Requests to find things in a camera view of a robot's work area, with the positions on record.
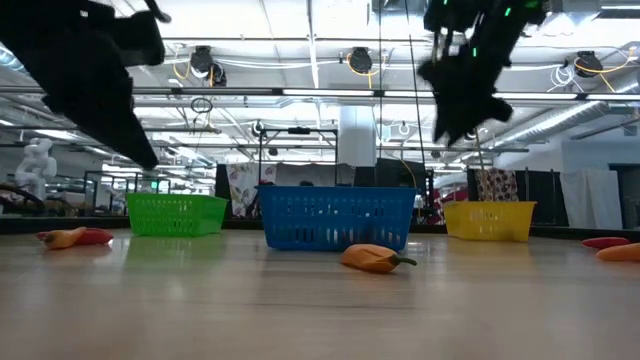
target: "basket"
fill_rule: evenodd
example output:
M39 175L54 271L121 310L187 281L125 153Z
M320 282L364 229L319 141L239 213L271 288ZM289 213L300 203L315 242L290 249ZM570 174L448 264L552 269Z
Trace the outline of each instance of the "basket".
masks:
M529 241L533 201L462 201L444 208L447 233L466 240Z
M219 233L227 200L206 195L127 194L136 235L202 236Z
M259 186L267 245L342 251L353 244L401 250L416 189Z

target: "ceiling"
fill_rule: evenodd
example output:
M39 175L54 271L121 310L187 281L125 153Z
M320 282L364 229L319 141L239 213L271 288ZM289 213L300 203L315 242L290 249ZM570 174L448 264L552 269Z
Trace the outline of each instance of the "ceiling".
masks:
M119 16L129 16L146 9L143 0L101 2L114 6ZM182 77L187 72L186 62L194 46L210 45L214 58L224 67L229 88L429 89L429 85L420 79L416 80L414 88L412 57L418 63L428 56L433 38L432 34L422 29L419 16L410 16L410 25L407 25L405 16L395 13L388 16L383 13L380 19L367 12L369 2L366 0L158 0L158 3L172 17L170 24L159 25L165 39L166 61L156 67L129 69L136 87L206 87L207 84L193 75L186 79ZM554 81L558 81L554 79L567 79L564 73L558 74L558 66L565 59L572 61L579 50L592 50L605 68L627 63L625 68L607 74L608 80L615 82L638 66L633 57L627 60L633 56L630 49L636 44L634 34L638 25L639 21L632 19L597 19L580 27L568 26L562 21L548 24L530 34L531 37L523 37L518 42L511 57L513 67L505 69L497 89L502 92L536 93L605 92L605 83L600 77L575 77L575 82L567 81L566 86L554 85ZM360 46L369 48L375 64L373 71L381 70L370 78L371 84L367 76L354 74L343 62L354 47ZM314 64L317 64L317 77L314 75ZM28 76L6 67L0 67L0 81L6 85L35 85ZM37 100L29 97L23 99ZM213 162L251 161L257 158L253 149L238 151L216 148L255 144L256 138L251 135L251 127L257 121L267 127L283 129L293 126L335 128L339 121L340 106L346 104L340 99L316 98L308 101L298 99L289 105L276 107L274 103L278 99L273 98L210 97L208 99L214 109L208 115L198 116L185 105L192 99L190 97L176 102L181 104L179 106L149 107L150 101L161 99L167 100L167 97L137 96L138 103L147 102L147 106L135 109L143 126L185 131L155 131L148 134L149 138L154 143L166 146L201 144L192 150ZM365 102L372 107L376 121L382 121L384 125L381 134L383 145L419 144L419 119L424 145L434 148L440 146L430 141L435 119L435 107L432 104L424 103L416 108L415 103L388 98L384 98L382 104L375 98ZM522 125L532 117L558 106L568 105L517 103L509 123L489 121L483 125L480 132L482 141L490 142L514 126ZM49 118L46 121L46 124L53 124ZM72 126L64 121L59 124ZM217 128L221 133L190 133L188 130L206 126ZM74 136L76 142L91 142L82 134ZM317 135L285 134L271 144L326 147L327 140L331 142L332 139L331 136L322 139ZM461 146L473 145L470 142ZM333 150L318 148L281 149L278 156L267 157L271 161L332 161L333 156ZM388 151L384 156L402 156L415 161L421 161L422 158L421 153L415 150ZM427 161L435 161L429 158L428 155ZM175 158L165 158L165 161L170 163Z

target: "green plastic basket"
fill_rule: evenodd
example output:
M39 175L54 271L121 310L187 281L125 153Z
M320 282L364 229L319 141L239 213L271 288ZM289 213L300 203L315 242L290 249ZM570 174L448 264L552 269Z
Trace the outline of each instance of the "green plastic basket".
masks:
M219 233L227 200L206 195L127 194L136 235L202 236Z

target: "patterned fabric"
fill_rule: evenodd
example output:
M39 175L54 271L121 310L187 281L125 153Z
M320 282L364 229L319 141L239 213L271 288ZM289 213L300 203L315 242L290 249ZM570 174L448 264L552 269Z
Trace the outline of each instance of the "patterned fabric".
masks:
M515 171L489 169L475 173L479 201L518 201Z
M231 209L234 217L247 217L247 207L253 202L258 190L258 164L231 164L227 167L229 190L231 192ZM276 166L263 165L263 181L273 182L276 179Z

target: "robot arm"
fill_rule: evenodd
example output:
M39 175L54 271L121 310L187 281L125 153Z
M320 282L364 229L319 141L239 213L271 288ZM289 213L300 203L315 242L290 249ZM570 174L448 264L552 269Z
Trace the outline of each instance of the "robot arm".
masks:
M133 81L125 67L158 65L164 44L150 11L116 18L89 0L2 0L0 42L22 62L47 96L43 102L94 139L150 169L158 160L133 113Z
M543 0L447 0L431 1L425 28L439 37L447 29L442 58L434 41L432 58L418 69L431 83L438 107L434 141L448 134L452 145L487 119L507 121L513 109L493 97L495 82L527 24L542 24ZM471 39L449 55L453 32L474 27Z

